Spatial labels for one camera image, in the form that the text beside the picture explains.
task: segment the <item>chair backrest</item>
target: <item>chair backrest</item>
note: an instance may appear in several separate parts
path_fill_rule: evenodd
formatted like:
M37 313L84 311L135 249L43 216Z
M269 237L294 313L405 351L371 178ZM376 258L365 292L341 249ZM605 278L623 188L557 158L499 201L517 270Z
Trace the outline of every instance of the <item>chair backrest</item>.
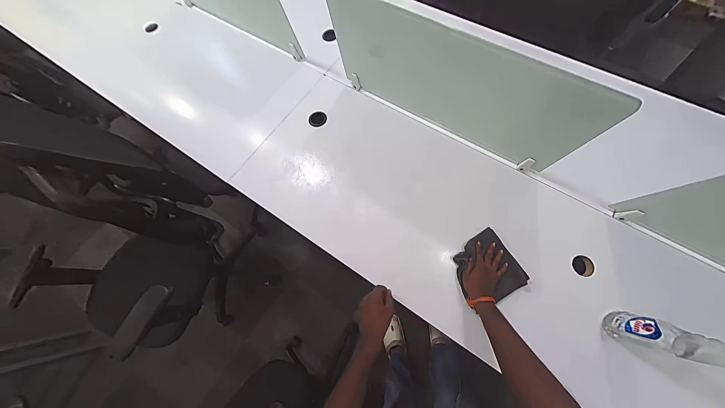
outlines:
M0 96L0 128L0 158L13 163L113 174L132 191L189 204L207 196L128 140L11 97Z

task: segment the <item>plastic water bottle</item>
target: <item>plastic water bottle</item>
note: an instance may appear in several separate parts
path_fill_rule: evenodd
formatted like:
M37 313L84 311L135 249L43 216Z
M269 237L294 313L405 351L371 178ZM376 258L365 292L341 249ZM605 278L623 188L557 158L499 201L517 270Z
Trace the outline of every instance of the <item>plastic water bottle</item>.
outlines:
M682 359L725 367L725 343L688 332L664 320L613 311L604 316L602 329L616 340L661 348Z

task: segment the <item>gray microfiber cloth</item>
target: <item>gray microfiber cloth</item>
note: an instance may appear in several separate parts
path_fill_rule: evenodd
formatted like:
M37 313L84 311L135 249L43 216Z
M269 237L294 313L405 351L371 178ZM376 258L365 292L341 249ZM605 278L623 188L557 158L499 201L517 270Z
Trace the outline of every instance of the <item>gray microfiber cloth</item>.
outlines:
M494 295L496 302L501 301L501 299L510 295L514 290L526 286L529 283L529 276L523 268L521 268L521 265L519 265L513 255L511 255L511 252L506 249L494 230L491 229L491 227L488 227L475 237L469 239L463 248L463 252L453 256L453 262L455 262L457 267L456 274L458 275L458 284L460 285L464 298L468 299L468 294L465 292L465 289L463 289L463 271L465 271L465 265L469 258L476 259L476 242L478 241L481 242L481 249L484 253L486 253L486 250L489 249L491 242L496 243L496 251L503 249L503 259L501 259L499 268L508 262L506 273L501 277L496 285L496 293Z

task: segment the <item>chair seat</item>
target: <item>chair seat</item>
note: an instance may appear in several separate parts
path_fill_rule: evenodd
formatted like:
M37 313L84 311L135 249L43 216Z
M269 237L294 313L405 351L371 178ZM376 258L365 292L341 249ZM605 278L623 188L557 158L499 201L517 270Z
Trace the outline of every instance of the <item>chair seat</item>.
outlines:
M285 360L263 365L244 382L225 408L308 408L312 402L312 377L303 367Z
M106 263L88 297L88 320L98 330L114 335L136 301L153 285L173 289L167 307L201 307L212 276L212 258L206 244L179 245L137 235ZM193 314L149 331L141 347L173 343Z

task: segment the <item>frosted glass partition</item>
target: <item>frosted glass partition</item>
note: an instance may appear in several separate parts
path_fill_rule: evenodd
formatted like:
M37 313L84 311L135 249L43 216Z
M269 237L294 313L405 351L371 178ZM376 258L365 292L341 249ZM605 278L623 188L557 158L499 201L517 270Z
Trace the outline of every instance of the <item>frosted glass partition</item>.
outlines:
M289 44L293 44L302 55L279 0L191 0L191 3L285 51L290 52Z
M541 171L640 101L381 0L328 0L347 77Z
M725 265L725 176L610 205L640 210L634 222Z

